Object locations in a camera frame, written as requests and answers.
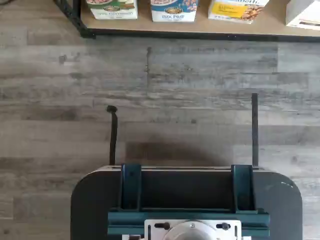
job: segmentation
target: food box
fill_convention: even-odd
[[[212,0],[208,18],[251,24],[268,2],[269,0]]]
[[[194,22],[198,0],[151,0],[154,22]]]
[[[86,0],[94,17],[104,19],[137,19],[137,0]]]
[[[286,25],[320,30],[320,1],[291,0],[286,6]]]

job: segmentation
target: wooden floor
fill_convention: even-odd
[[[303,197],[304,239],[320,240],[320,44],[82,39],[51,0],[0,8],[0,239],[68,240],[70,195],[108,163],[251,162]]]

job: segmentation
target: teal metal bracket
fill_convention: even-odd
[[[231,166],[233,208],[145,208],[141,206],[142,168],[138,164],[121,167],[118,207],[108,213],[108,235],[143,235],[147,219],[239,220],[242,236],[269,237],[270,215],[256,209],[253,167]]]

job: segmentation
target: black platform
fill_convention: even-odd
[[[106,240],[108,211],[119,197],[121,172],[96,171],[75,187],[71,197],[71,239]],[[270,214],[270,240],[302,240],[302,198],[286,176],[255,170],[256,206]],[[230,208],[230,171],[143,171],[142,207]]]

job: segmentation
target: black metal shelf frame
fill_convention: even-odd
[[[272,34],[241,34],[241,33],[206,33],[206,32],[165,32],[123,29],[88,28],[81,20],[82,0],[72,0],[72,6],[67,0],[53,0],[61,12],[76,27],[83,38],[95,39],[97,35],[118,35],[132,37],[156,37],[174,39],[209,39],[227,41],[265,41],[265,42],[309,42],[320,43],[318,36],[272,35]]]

